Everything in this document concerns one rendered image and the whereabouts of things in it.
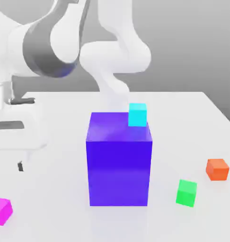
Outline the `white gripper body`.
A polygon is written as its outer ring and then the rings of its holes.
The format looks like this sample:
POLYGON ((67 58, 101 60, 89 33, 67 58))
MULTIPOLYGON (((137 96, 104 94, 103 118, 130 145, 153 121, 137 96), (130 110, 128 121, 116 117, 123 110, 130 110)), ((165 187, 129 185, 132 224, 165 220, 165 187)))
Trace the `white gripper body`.
POLYGON ((0 150, 38 150, 46 144, 38 114, 16 109, 0 112, 0 150))

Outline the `small orange cube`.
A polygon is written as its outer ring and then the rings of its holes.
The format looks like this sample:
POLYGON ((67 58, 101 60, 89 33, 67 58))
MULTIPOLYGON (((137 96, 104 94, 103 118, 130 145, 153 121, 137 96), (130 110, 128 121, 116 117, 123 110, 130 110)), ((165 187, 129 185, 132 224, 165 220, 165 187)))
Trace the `small orange cube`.
POLYGON ((207 161, 206 173, 211 181, 226 181, 229 169, 224 159, 208 159, 207 161))

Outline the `large purple box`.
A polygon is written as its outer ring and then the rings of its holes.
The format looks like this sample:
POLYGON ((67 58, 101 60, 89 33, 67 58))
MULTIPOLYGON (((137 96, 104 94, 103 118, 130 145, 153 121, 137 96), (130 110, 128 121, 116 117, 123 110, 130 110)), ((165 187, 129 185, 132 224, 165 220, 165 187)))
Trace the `large purple box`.
POLYGON ((91 206, 148 204, 152 137, 126 112, 93 112, 86 138, 91 206))

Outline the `small green cube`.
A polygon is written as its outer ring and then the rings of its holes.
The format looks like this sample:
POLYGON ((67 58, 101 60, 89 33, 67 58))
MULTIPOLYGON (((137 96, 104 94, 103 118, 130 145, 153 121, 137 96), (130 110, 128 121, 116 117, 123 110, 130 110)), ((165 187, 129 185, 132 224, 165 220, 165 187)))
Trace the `small green cube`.
POLYGON ((188 207, 194 207, 196 192, 196 182, 181 179, 177 189, 176 203, 188 207))

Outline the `small magenta cube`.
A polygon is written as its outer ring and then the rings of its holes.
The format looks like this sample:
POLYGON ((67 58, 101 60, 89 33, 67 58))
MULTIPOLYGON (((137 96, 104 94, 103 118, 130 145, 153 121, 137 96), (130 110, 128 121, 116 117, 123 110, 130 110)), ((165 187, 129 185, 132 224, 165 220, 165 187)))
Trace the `small magenta cube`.
POLYGON ((0 198, 0 225, 3 226, 12 215, 13 209, 10 200, 0 198))

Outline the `small cyan cube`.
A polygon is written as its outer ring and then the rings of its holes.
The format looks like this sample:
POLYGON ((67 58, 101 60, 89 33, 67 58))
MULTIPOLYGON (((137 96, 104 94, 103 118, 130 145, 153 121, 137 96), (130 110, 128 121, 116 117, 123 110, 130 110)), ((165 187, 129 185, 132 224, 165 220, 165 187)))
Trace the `small cyan cube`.
POLYGON ((128 126, 147 126, 147 105, 145 103, 130 103, 128 112, 128 126))

